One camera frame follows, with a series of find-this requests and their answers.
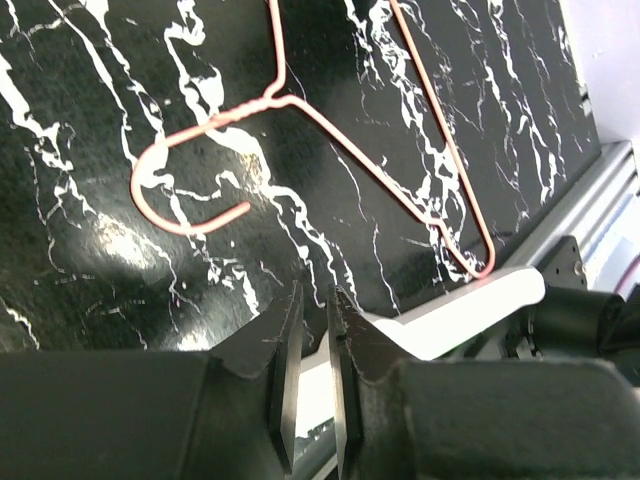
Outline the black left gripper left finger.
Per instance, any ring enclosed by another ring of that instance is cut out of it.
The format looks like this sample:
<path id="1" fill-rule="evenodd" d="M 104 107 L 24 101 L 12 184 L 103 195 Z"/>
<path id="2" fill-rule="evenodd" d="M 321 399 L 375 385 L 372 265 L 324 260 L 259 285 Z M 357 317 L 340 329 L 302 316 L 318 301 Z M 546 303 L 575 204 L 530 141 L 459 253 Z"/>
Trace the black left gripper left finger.
<path id="1" fill-rule="evenodd" d="M 5 479 L 282 479 L 294 463 L 303 287 L 207 351 L 5 353 Z"/>

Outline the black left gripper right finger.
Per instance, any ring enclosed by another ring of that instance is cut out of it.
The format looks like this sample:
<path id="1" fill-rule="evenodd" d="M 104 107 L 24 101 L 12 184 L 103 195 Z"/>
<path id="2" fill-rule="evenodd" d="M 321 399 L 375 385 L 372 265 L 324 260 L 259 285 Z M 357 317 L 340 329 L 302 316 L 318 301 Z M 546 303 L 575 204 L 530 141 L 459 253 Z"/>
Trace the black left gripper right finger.
<path id="1" fill-rule="evenodd" d="M 601 361 L 421 361 L 328 303 L 342 479 L 635 479 L 639 402 Z"/>

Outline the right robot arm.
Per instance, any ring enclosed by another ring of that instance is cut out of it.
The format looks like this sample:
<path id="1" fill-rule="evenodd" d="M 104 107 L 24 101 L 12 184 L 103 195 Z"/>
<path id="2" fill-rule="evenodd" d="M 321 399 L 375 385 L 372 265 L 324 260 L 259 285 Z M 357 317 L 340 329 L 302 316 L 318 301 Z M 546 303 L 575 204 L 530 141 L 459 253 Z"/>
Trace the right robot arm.
<path id="1" fill-rule="evenodd" d="M 576 239 L 563 236 L 538 262 L 546 292 L 444 356 L 450 359 L 608 361 L 639 386 L 639 288 L 628 298 L 589 290 Z"/>

